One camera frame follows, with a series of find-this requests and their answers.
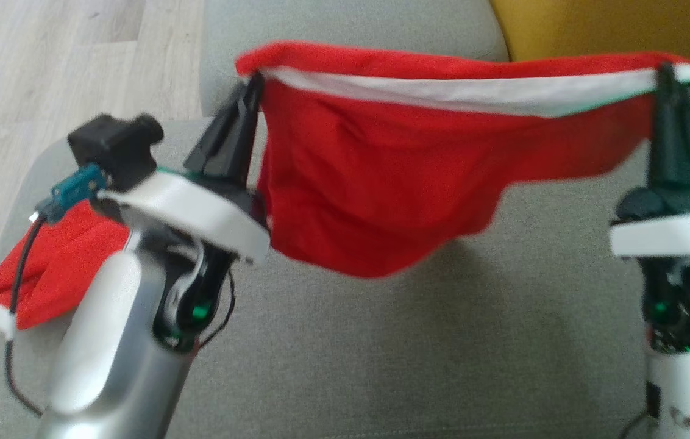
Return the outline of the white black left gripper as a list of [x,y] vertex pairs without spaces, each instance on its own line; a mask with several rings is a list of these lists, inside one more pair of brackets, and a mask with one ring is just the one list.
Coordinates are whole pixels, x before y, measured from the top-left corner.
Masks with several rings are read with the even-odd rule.
[[[234,87],[187,156],[186,170],[247,183],[263,91],[261,73]],[[269,253],[269,232],[250,214],[175,173],[156,171],[126,192],[103,189],[99,198],[236,254],[244,262],[260,263]]]

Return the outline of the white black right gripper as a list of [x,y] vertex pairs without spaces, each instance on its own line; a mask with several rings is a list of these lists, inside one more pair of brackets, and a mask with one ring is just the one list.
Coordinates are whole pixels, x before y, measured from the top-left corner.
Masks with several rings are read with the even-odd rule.
[[610,249],[624,258],[690,257],[690,91],[674,66],[656,72],[650,186],[626,192],[610,226]]

